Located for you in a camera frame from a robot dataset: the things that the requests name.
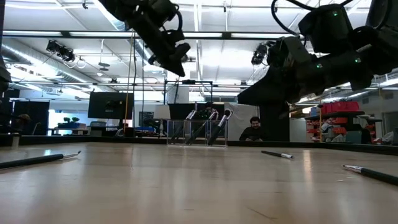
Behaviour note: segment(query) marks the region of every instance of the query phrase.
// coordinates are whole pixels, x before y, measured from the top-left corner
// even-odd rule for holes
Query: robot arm
[[[268,43],[272,46],[268,48],[267,74],[240,93],[238,102],[295,103],[305,95],[320,95],[326,88],[346,82],[351,83],[353,90],[369,87],[373,75],[383,75],[398,67],[397,15],[398,2],[373,0],[367,26],[353,29],[343,5],[311,9],[298,26],[314,51],[327,55],[317,57],[308,53],[298,36]]]
[[[150,48],[154,55],[150,64],[158,62],[161,67],[181,77],[185,76],[181,59],[189,51],[187,43],[176,45],[185,39],[182,32],[182,16],[179,6],[170,0],[99,0],[105,9],[115,18],[123,21],[126,30],[133,28]],[[163,30],[164,23],[177,15],[177,30]]]

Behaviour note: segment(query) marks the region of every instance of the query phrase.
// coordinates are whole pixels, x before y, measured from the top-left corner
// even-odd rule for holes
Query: marker
[[[55,155],[49,155],[49,156],[39,156],[39,157],[33,157],[33,158],[28,158],[28,159],[19,159],[16,161],[9,161],[9,162],[2,162],[0,163],[0,169],[7,169],[11,167],[19,167],[19,166],[28,166],[32,164],[40,164],[44,162],[52,162],[52,161],[57,161],[59,159],[68,159],[71,157],[75,157],[79,155],[81,151],[78,151],[77,153],[70,154],[70,155],[63,155],[63,154],[55,154]]]
[[[393,184],[393,185],[398,186],[398,177],[396,177],[396,176],[389,175],[389,174],[383,174],[381,172],[370,170],[370,169],[359,167],[359,166],[343,165],[343,167],[347,170],[362,174],[366,177],[370,177],[370,178],[373,178],[376,180],[383,181],[388,184]]]
[[[289,155],[289,154],[284,154],[284,153],[268,152],[268,151],[261,151],[261,153],[272,155],[272,156],[277,156],[277,157],[283,157],[286,159],[294,159],[294,156]]]

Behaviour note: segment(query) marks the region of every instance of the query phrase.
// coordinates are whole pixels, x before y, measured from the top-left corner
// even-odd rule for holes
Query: lamp
[[[170,107],[168,105],[156,105],[154,119],[160,120],[160,136],[163,136],[163,120],[170,119]]]

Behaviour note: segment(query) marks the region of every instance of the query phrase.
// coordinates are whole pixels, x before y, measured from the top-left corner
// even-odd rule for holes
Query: wooden table
[[[328,149],[79,143],[0,150],[2,224],[397,223],[398,188],[341,168],[398,175],[398,157]],[[295,160],[261,154],[284,152]]]

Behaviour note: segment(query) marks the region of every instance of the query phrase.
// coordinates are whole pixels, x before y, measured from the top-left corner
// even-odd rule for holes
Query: man's dark hair
[[[253,121],[258,121],[260,123],[260,118],[257,116],[250,118],[250,123],[252,123]]]
[[[213,106],[213,103],[212,102],[207,102],[207,103],[205,103],[205,108],[207,108],[207,107],[212,107]]]

